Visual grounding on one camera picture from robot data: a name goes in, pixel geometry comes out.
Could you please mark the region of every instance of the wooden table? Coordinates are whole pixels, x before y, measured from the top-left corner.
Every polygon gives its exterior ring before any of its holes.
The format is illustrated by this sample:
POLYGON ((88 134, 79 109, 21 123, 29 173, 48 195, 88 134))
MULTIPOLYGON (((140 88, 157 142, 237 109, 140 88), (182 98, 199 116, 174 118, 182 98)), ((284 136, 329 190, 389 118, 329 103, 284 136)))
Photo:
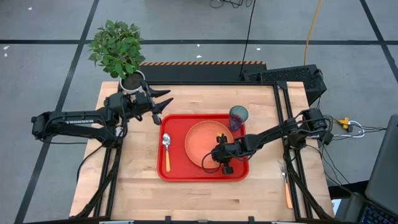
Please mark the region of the wooden table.
MULTIPOLYGON (((106 96, 116 92, 117 82, 103 82, 97 108, 106 96)), ((293 114, 307 109, 302 83, 288 83, 293 114)), ((173 113, 228 113, 234 105, 249 111, 247 133, 260 133, 278 125, 275 96, 271 86, 153 86, 171 90, 156 101, 174 97, 162 117, 173 113)), ((280 91, 282 107, 283 94, 280 91)), ((131 120, 124 139, 112 219, 164 220, 248 220, 293 221, 294 213, 285 201, 284 183, 280 174, 282 141, 264 145, 249 161, 248 176, 239 182, 165 182, 157 174, 159 126, 147 113, 142 122, 131 120)), ((314 140, 307 144, 317 147, 314 140)), ((89 140, 85 156, 100 143, 89 140)), ((86 161, 81 169, 70 215, 86 205, 98 187, 105 150, 86 161)), ((322 161, 314 149, 302 150, 302 160, 309 191, 325 211, 333 216, 322 161)), ((302 195, 297 188, 301 216, 305 216, 302 195)), ((104 193, 101 214, 104 214, 108 193, 104 193)))

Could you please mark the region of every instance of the spoon handle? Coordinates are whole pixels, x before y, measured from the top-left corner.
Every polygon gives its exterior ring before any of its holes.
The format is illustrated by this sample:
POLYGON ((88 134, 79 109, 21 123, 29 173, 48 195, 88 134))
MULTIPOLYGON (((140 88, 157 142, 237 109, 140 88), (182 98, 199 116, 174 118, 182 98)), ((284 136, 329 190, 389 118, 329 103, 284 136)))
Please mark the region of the spoon handle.
POLYGON ((166 171, 170 172, 170 157, 169 150, 166 151, 166 171))

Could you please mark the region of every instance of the laptop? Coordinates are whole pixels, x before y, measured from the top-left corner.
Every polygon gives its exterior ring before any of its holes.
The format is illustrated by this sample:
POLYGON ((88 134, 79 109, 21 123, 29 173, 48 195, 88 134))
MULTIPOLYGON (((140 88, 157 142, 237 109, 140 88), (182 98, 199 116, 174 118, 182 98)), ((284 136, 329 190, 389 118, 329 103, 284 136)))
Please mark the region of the laptop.
POLYGON ((390 118, 365 195, 359 222, 398 224, 398 115, 390 118))

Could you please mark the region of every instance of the black floor line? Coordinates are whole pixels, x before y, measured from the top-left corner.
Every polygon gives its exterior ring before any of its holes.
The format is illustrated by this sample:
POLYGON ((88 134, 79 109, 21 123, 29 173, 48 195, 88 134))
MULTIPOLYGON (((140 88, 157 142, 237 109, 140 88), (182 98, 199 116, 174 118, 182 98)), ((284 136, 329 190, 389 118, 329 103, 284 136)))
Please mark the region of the black floor line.
POLYGON ((80 40, 0 40, 0 44, 79 44, 80 40))
MULTIPOLYGON (((78 44, 78 47, 75 52, 75 56, 73 57, 73 60, 71 62, 68 75, 65 79, 65 83, 63 84, 63 88, 62 88, 60 97, 58 99, 57 106, 55 107, 56 111, 61 111, 63 108, 63 105, 65 103, 65 99, 67 97, 68 90, 69 90, 70 84, 72 82, 73 75, 75 74, 76 66, 78 64, 78 61, 79 61, 79 58, 81 55, 81 51, 83 50, 83 47, 84 47, 85 39, 87 38, 88 30, 90 29, 91 22, 93 21, 93 18, 94 18, 94 14, 95 14, 95 11, 96 11, 96 8, 98 5, 98 1, 99 0, 93 1, 93 5, 91 7, 90 13, 88 14, 85 28, 83 29, 83 33, 81 34, 79 44, 78 44)), ((30 177, 29 184, 26 188, 24 198, 22 199, 21 205, 19 207, 19 210, 18 210, 18 213, 16 216, 16 219, 14 222, 16 224, 20 224, 20 223, 24 222, 27 210, 29 208, 30 201, 32 200, 34 190, 36 188, 37 182, 39 181, 40 173, 43 169, 44 161, 45 161, 45 158, 47 157, 49 148, 50 148, 50 144, 43 143, 43 146, 40 150, 39 157, 36 161, 33 173, 30 177)))
POLYGON ((368 20, 372 26, 372 29, 374 31, 374 34, 377 37, 377 40, 380 41, 381 43, 381 49, 383 50, 384 56, 386 56, 386 59, 388 61, 388 64, 390 65, 391 71, 394 74, 397 82, 398 82, 398 68, 397 68, 397 64, 394 60, 394 58, 392 57, 390 50, 388 49, 388 46, 386 44, 386 42, 383 39, 383 36, 381 35, 381 32, 376 24, 376 21, 373 18, 373 15, 371 13, 371 10, 369 9, 368 4, 366 4, 365 0, 360 0, 363 10, 365 11, 366 16, 368 17, 368 20))
MULTIPOLYGON (((398 40, 310 40, 310 45, 398 45, 398 40)), ((79 44, 80 40, 0 40, 0 44, 79 44)), ((245 44, 246 40, 143 40, 142 45, 159 44, 245 44)), ((248 44, 305 45, 305 40, 249 40, 248 44)))

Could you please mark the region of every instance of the yellow cable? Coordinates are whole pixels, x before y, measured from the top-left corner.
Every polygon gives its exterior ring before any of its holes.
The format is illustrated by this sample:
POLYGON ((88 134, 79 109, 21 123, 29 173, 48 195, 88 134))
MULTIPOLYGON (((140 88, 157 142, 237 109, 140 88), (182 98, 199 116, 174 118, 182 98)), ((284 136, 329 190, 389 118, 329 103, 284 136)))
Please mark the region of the yellow cable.
POLYGON ((310 32, 308 32, 307 41, 305 42, 304 65, 307 63, 307 48, 308 48, 308 42, 310 41, 310 38, 311 38, 312 28, 313 28, 313 26, 315 25, 315 21, 316 21, 317 16, 318 16, 318 11, 319 11, 319 9, 321 8, 321 2, 322 2, 322 0, 318 0, 317 10, 315 11, 315 14, 313 15, 313 19, 312 19, 312 23, 311 23, 310 32))

